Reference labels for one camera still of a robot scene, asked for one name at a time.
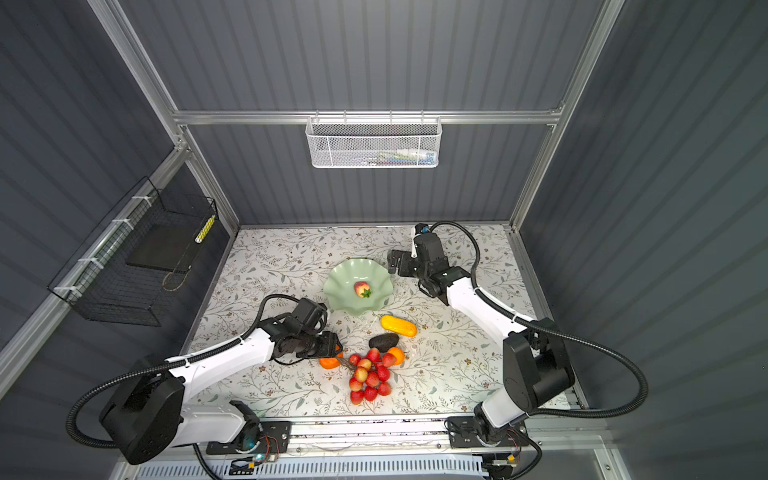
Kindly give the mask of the fake red strawberry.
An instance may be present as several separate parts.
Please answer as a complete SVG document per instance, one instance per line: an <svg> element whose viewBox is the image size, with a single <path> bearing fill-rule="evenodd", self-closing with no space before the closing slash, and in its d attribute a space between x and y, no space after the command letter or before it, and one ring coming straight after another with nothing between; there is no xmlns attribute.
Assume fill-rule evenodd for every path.
<svg viewBox="0 0 768 480"><path fill-rule="evenodd" d="M369 298L372 294L372 289L367 282L359 281L354 284L354 292L359 298Z"/></svg>

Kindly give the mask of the fake yellow corn cob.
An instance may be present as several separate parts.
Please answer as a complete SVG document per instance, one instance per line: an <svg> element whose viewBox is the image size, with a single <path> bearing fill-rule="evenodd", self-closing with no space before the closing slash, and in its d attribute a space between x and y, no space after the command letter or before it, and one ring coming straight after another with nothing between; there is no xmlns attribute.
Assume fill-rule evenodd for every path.
<svg viewBox="0 0 768 480"><path fill-rule="evenodd" d="M418 334L418 328L415 324L410 321L394 317L392 315L382 316L380 319L380 325L383 329L389 332L409 338L415 337Z"/></svg>

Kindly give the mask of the fake dark avocado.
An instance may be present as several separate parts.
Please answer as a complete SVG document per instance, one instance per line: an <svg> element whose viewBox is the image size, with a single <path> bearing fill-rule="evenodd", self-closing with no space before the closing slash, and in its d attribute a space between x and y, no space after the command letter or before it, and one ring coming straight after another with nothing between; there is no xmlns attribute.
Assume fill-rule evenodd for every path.
<svg viewBox="0 0 768 480"><path fill-rule="evenodd" d="M396 347L399 340L400 336L396 333L384 333L370 338L368 345L370 349L376 348L380 352L386 353L389 349Z"/></svg>

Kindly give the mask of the small fake orange tangerine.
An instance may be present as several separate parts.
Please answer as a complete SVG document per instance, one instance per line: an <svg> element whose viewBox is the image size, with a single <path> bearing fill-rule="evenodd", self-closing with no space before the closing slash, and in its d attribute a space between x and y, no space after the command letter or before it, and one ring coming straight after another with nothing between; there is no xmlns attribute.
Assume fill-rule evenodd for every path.
<svg viewBox="0 0 768 480"><path fill-rule="evenodd" d="M405 360L404 352L398 347L392 347L388 350L388 354L395 357L395 364L401 365Z"/></svg>

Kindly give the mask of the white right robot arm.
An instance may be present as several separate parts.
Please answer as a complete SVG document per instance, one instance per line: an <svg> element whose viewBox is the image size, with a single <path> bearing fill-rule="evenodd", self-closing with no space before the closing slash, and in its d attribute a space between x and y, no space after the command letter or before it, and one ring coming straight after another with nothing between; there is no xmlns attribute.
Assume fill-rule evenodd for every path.
<svg viewBox="0 0 768 480"><path fill-rule="evenodd" d="M502 386L474 409L472 428L479 442L499 442L509 426L573 386L564 341L526 326L555 330L554 322L522 315L481 288L474 276L478 260L469 271L451 265L433 227L415 225L411 249L390 251L387 262L391 274L417 279L422 293L469 317L498 344Z"/></svg>

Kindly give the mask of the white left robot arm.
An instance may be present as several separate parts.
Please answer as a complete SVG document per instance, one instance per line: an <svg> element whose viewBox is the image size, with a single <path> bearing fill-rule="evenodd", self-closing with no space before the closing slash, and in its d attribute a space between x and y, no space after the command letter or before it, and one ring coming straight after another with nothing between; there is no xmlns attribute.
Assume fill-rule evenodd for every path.
<svg viewBox="0 0 768 480"><path fill-rule="evenodd" d="M267 448L258 415L241 400L198 406L192 399L214 384L251 367L331 359L342 351L327 330L327 307L307 298L289 298L289 312L265 317L259 311L245 333L160 364L137 363L139 374L117 383L99 421L132 465L169 448L200 443L229 444L242 454Z"/></svg>

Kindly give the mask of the green wavy fruit bowl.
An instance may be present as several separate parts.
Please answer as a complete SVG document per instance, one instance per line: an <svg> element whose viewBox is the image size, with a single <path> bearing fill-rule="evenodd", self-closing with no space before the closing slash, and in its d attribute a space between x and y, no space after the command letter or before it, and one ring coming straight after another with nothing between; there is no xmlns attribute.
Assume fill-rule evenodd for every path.
<svg viewBox="0 0 768 480"><path fill-rule="evenodd" d="M354 258L331 269L323 286L328 306L352 316L379 311L394 292L391 275L378 262Z"/></svg>

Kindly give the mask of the fake red grape bunch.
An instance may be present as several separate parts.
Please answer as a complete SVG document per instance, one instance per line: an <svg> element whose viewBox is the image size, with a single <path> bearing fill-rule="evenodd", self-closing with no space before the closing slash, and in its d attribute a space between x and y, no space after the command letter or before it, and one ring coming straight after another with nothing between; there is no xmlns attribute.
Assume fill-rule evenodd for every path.
<svg viewBox="0 0 768 480"><path fill-rule="evenodd" d="M352 405L361 405L363 402L374 402L380 397L388 397L393 393L391 368L399 366L395 364L395 357L380 352L373 348L366 355L352 354L349 357L343 355L341 366L351 372L348 382L349 401Z"/></svg>

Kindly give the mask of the markers in white basket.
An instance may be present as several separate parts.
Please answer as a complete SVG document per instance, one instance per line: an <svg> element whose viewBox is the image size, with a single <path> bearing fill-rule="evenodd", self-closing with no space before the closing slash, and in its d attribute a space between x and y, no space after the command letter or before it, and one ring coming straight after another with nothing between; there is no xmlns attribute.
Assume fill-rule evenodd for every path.
<svg viewBox="0 0 768 480"><path fill-rule="evenodd" d="M425 149L398 149L375 152L360 158L364 165L434 167L438 165L438 153Z"/></svg>

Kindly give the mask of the yellow tube in basket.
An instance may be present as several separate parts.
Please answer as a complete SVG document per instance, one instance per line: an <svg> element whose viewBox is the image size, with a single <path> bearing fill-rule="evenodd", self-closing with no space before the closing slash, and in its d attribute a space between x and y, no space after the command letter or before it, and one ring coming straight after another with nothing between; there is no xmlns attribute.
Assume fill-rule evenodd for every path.
<svg viewBox="0 0 768 480"><path fill-rule="evenodd" d="M194 238L194 241L196 244L202 244L203 241L206 239L207 235L209 234L209 232L211 231L212 227L216 222L216 217L217 217L216 214L211 215L206 220L204 225L200 228L200 230L198 231L197 235Z"/></svg>

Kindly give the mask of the black pad in basket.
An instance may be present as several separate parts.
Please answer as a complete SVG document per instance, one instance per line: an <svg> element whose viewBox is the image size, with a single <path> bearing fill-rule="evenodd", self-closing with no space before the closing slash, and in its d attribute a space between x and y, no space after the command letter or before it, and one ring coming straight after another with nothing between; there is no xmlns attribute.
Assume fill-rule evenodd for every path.
<svg viewBox="0 0 768 480"><path fill-rule="evenodd" d="M153 225L130 252L126 264L167 273L187 273L202 244L193 227Z"/></svg>

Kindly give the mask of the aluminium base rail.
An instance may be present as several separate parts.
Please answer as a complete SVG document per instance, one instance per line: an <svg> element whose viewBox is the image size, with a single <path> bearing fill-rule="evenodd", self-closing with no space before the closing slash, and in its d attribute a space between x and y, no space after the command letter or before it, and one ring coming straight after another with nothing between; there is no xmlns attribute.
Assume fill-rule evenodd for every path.
<svg viewBox="0 0 768 480"><path fill-rule="evenodd" d="M479 438L467 414L265 418L261 427L279 444L280 456L518 452L528 445L522 426Z"/></svg>

